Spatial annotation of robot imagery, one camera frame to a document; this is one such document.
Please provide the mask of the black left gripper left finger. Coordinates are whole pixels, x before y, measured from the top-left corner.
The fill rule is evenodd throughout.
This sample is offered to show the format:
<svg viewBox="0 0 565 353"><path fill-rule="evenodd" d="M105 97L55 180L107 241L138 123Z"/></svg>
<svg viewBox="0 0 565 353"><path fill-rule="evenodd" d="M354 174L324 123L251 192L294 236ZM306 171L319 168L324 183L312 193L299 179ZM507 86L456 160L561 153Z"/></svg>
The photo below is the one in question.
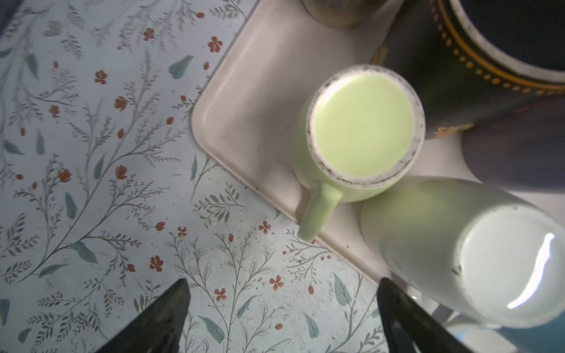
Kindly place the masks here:
<svg viewBox="0 0 565 353"><path fill-rule="evenodd" d="M98 353L178 352L191 294L178 279Z"/></svg>

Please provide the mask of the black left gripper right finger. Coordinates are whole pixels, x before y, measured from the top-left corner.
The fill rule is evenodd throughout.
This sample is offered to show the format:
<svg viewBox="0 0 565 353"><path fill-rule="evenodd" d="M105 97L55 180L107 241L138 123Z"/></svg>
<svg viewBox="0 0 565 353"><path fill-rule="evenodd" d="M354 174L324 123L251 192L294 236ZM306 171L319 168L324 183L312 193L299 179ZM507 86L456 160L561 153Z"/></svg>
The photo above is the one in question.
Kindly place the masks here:
<svg viewBox="0 0 565 353"><path fill-rule="evenodd" d="M389 278L380 280L377 300L388 351L471 352Z"/></svg>

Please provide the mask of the white ceramic mug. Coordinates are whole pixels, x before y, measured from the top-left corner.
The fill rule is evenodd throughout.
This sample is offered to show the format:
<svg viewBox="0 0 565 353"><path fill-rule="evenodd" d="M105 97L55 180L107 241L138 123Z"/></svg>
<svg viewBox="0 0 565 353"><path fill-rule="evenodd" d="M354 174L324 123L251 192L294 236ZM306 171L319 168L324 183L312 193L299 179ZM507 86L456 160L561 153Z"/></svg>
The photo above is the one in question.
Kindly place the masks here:
<svg viewBox="0 0 565 353"><path fill-rule="evenodd" d="M505 191L407 177L363 203L360 229L393 273L475 322L529 328L564 311L564 228Z"/></svg>

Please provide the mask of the light green mug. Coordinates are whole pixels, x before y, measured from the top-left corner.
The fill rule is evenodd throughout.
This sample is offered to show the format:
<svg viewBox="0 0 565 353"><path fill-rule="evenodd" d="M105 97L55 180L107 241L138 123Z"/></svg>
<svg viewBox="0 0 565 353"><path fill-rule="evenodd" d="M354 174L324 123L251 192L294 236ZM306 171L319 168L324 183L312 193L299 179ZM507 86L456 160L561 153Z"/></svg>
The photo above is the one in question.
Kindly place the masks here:
<svg viewBox="0 0 565 353"><path fill-rule="evenodd" d="M298 236L312 241L341 203L388 190L415 163L425 112L398 73L373 65L344 69L303 105L291 144L294 173L310 193Z"/></svg>

